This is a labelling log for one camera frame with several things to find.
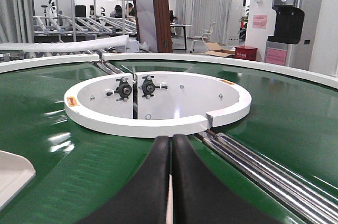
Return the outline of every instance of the metal shelving rack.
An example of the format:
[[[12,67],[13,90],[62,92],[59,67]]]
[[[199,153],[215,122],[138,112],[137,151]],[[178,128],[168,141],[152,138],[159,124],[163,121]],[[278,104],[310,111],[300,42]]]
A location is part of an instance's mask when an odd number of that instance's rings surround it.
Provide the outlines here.
[[[72,26],[72,31],[64,31],[62,27],[58,25],[58,22],[55,19],[50,19],[51,27],[53,30],[50,29],[49,26],[45,26],[41,19],[46,18],[43,16],[36,16],[34,17],[41,28],[41,31],[35,31],[35,34],[58,34],[59,41],[61,40],[62,34],[72,34],[73,41],[76,42],[77,35],[87,35],[87,34],[136,34],[136,24],[134,22],[126,20],[124,17],[122,18],[110,18],[105,16],[97,16],[96,15],[96,0],[94,1],[94,17],[76,17],[75,16],[75,1],[71,0],[71,8],[72,8],[72,15],[71,17],[60,15],[58,14],[58,19],[63,19],[68,22]],[[59,8],[59,2],[56,0],[57,8]],[[108,23],[111,25],[110,27],[100,25],[96,20],[100,20],[104,23]],[[80,26],[77,22],[81,22],[85,27]],[[120,32],[114,32],[113,26],[122,29]]]

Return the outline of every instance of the bolt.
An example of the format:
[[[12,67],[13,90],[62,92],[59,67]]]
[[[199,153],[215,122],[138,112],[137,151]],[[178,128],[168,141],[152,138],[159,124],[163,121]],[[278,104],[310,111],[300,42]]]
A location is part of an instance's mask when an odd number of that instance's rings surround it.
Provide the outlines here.
[[[151,84],[149,84],[149,85],[146,86],[146,90],[147,90],[148,92],[153,92],[153,91],[154,91],[154,86],[151,85]]]

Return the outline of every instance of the white curtain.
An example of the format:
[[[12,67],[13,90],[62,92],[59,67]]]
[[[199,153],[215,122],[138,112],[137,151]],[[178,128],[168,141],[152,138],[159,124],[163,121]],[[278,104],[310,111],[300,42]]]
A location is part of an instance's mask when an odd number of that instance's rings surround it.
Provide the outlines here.
[[[0,0],[0,43],[33,43],[32,0]]]
[[[179,23],[191,24],[187,36],[201,35],[216,22],[210,41],[226,44],[227,21],[231,0],[177,0],[176,12]]]

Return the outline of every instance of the red box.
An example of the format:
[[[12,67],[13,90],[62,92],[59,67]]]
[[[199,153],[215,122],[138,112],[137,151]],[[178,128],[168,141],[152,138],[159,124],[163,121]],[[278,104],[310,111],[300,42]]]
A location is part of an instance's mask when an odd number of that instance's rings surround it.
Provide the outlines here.
[[[256,61],[257,48],[250,46],[236,46],[234,52],[235,59],[245,59]]]

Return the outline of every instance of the person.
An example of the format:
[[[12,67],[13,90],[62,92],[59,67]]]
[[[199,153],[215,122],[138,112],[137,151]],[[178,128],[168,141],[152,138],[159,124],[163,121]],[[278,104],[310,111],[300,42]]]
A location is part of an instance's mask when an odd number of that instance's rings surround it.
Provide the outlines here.
[[[132,3],[126,4],[126,9],[127,9],[127,5],[128,5],[128,15],[135,17],[135,10],[133,8]]]
[[[110,17],[122,18],[122,7],[120,5],[116,5],[114,11],[110,13]]]
[[[175,19],[174,11],[170,10],[169,14],[170,14],[170,24],[172,24],[174,22],[174,19]]]
[[[177,20],[177,17],[174,16],[174,11],[172,11],[172,10],[169,11],[169,15],[170,15],[170,24],[173,24],[173,23]],[[175,36],[177,36],[177,35],[176,35],[176,30],[175,30],[174,27],[171,27],[171,28],[170,28],[170,32],[171,32],[171,37],[172,37],[172,38],[175,37]]]

